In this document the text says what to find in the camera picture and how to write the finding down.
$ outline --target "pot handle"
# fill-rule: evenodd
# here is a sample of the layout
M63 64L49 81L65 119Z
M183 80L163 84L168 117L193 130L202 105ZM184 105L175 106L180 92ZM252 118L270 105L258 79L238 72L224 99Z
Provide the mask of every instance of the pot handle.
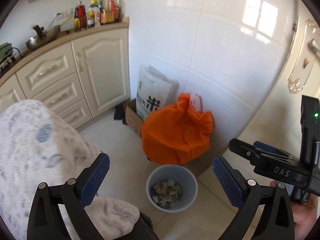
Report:
M41 28L39 27L39 25L33 26L33 29L36 31L39 39L42 40L42 39L44 38L44 36L43 36L42 30L41 30Z

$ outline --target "pink cloth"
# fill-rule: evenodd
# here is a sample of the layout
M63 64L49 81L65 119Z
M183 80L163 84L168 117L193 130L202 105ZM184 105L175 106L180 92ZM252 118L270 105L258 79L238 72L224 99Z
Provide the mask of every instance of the pink cloth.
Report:
M197 94L190 95L190 105L193 107L195 111L197 111L198 113L202 113L201 100Z

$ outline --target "white plastic bag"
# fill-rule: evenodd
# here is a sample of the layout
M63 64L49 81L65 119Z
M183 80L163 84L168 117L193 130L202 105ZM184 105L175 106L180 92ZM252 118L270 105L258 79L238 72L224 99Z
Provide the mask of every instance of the white plastic bag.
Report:
M155 68L140 66L137 89L137 115L145 120L153 111L172 102L179 83L169 80Z

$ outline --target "countertop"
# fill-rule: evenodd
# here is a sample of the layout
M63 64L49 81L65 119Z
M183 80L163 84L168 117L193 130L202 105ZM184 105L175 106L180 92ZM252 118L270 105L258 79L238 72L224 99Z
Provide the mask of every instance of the countertop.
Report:
M71 31L70 34L62 35L61 37L57 38L54 41L51 41L50 43L42 46L41 48L35 50L35 51L28 51L24 54L24 57L21 58L6 74L4 74L0 78L0 86L4 84L14 73L16 73L19 69L21 69L23 66L28 64L30 61L34 60L35 58L39 57L40 55L46 53L47 51L54 49L55 47L58 47L64 43L67 43L71 40L78 39L90 34L103 32L107 30L116 30L121 28L128 28L129 27L129 17L124 17L122 19L122 22L120 23L112 23L107 24L101 27L94 27L90 29L86 29L79 32Z

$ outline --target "orange plastic bag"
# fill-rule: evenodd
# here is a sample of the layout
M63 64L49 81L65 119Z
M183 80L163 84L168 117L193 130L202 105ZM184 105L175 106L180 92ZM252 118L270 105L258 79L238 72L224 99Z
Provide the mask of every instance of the orange plastic bag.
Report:
M209 150L211 113L196 112L189 101L189 94L180 94L176 104L150 113L141 126L142 148L153 162L185 164Z

